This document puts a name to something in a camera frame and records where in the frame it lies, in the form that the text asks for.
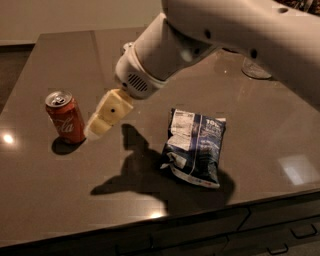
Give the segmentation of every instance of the red soda can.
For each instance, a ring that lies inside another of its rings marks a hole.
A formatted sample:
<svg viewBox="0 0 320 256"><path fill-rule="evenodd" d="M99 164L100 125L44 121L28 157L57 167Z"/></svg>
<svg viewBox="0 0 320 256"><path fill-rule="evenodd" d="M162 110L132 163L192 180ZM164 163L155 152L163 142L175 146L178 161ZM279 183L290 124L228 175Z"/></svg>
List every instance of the red soda can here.
<svg viewBox="0 0 320 256"><path fill-rule="evenodd" d="M76 144L85 139L83 118L70 92L50 93L46 98L46 110L64 142Z"/></svg>

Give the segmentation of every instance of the snack bag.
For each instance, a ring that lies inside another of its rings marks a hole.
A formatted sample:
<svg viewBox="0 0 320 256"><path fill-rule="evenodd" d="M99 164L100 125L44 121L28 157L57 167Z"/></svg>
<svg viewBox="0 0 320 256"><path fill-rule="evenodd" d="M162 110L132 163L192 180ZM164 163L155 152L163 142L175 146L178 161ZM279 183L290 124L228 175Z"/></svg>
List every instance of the snack bag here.
<svg viewBox="0 0 320 256"><path fill-rule="evenodd" d="M225 119L172 109L160 169L170 167L174 175L189 183L219 188L217 172L225 124Z"/></svg>

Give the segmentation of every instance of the glossy dark table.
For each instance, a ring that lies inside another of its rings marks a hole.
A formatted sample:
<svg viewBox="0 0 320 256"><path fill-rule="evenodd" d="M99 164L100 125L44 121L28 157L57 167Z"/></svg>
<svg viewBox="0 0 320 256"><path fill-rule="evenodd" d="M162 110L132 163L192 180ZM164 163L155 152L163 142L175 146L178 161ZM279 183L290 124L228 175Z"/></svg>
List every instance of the glossy dark table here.
<svg viewBox="0 0 320 256"><path fill-rule="evenodd" d="M243 56L223 50L135 101L102 139L72 149L56 143L46 96L69 90L87 121L115 86L122 45L141 31L40 36L0 116L0 246L320 187L319 112L277 81L249 79ZM227 119L220 189L156 169L172 107ZM123 143L128 136L130 147Z"/></svg>

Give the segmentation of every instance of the can lid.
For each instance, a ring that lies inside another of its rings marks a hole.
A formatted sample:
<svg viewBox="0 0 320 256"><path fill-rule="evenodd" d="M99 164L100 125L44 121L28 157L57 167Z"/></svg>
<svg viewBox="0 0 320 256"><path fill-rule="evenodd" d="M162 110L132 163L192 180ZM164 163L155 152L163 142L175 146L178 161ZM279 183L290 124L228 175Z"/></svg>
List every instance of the can lid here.
<svg viewBox="0 0 320 256"><path fill-rule="evenodd" d="M67 105L72 98L72 94L68 91L55 91L50 93L46 98L46 104L49 107L59 108Z"/></svg>

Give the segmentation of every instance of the table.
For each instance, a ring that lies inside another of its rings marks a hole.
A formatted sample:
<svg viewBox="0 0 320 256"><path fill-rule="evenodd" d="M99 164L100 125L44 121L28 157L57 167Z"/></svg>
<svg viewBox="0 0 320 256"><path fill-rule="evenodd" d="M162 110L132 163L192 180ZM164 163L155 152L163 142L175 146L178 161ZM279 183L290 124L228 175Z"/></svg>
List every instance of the table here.
<svg viewBox="0 0 320 256"><path fill-rule="evenodd" d="M318 111L277 81L246 77L243 56L224 50L135 101L102 139L72 152L55 144L46 96L69 90L87 121L115 86L122 45L142 31L40 36L0 116L0 247L319 188ZM192 186L154 167L171 108L227 119L220 189ZM128 132L148 146L125 148Z"/></svg>

